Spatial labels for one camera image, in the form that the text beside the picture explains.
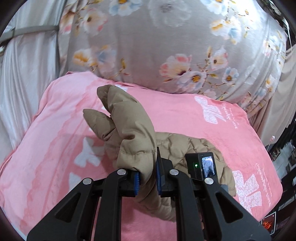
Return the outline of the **tan quilted puffer jacket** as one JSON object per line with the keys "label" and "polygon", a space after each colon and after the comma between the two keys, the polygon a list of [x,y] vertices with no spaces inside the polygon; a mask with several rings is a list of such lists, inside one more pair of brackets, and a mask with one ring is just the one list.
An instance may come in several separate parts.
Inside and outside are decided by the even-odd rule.
{"label": "tan quilted puffer jacket", "polygon": [[154,167],[157,147],[161,157],[171,160],[173,167],[184,173],[188,173],[186,154],[212,152],[218,181],[227,184],[229,194],[236,196],[233,173],[222,153],[208,140],[156,132],[140,102],[117,86],[98,87],[97,96],[110,115],[84,109],[83,117],[95,135],[104,141],[107,156],[114,167],[140,173],[140,190],[135,202],[147,214],[161,220],[176,220],[175,203],[158,195]]}

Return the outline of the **pink fleece blanket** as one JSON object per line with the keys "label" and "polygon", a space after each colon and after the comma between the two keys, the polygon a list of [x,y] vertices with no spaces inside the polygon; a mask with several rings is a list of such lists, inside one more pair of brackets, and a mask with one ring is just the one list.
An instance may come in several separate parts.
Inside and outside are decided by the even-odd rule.
{"label": "pink fleece blanket", "polygon": [[[67,74],[45,90],[29,129],[1,167],[1,208],[23,236],[84,178],[105,178],[114,170],[104,143],[83,118],[83,109],[105,112],[96,94],[109,81],[91,72]],[[282,185],[246,113],[236,104],[194,94],[167,94],[118,83],[144,107],[157,132],[161,156],[194,141],[200,152],[219,151],[216,168],[228,166],[235,200],[263,219],[277,204]]]}

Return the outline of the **dark cluttered shelf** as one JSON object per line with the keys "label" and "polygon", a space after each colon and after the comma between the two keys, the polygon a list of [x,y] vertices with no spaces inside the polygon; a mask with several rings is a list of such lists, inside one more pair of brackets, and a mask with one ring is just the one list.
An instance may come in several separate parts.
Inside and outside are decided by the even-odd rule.
{"label": "dark cluttered shelf", "polygon": [[288,223],[295,209],[295,127],[286,129],[276,144],[268,150],[280,179],[282,192],[280,200],[261,224],[274,237]]}

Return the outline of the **beige curtain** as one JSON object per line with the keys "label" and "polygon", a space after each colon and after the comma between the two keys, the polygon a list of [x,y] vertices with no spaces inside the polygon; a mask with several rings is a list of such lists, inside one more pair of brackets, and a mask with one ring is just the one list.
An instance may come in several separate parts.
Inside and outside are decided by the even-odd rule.
{"label": "beige curtain", "polygon": [[249,122],[264,146],[274,144],[295,119],[295,46],[286,52],[280,81],[272,98]]}

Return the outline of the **grey floral duvet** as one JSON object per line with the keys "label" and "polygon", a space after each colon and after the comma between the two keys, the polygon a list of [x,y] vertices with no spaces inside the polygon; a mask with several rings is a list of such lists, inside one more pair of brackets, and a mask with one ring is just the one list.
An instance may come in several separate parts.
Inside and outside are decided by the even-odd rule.
{"label": "grey floral duvet", "polygon": [[205,95],[252,114],[278,86],[287,38],[258,1],[68,1],[61,73]]}

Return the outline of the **white satin curtain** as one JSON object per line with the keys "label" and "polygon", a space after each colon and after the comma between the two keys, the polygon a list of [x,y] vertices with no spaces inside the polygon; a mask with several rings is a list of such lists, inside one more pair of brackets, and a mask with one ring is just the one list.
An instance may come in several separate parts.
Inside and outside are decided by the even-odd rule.
{"label": "white satin curtain", "polygon": [[47,86],[59,75],[58,30],[62,1],[25,4],[1,43],[1,161],[17,148]]}

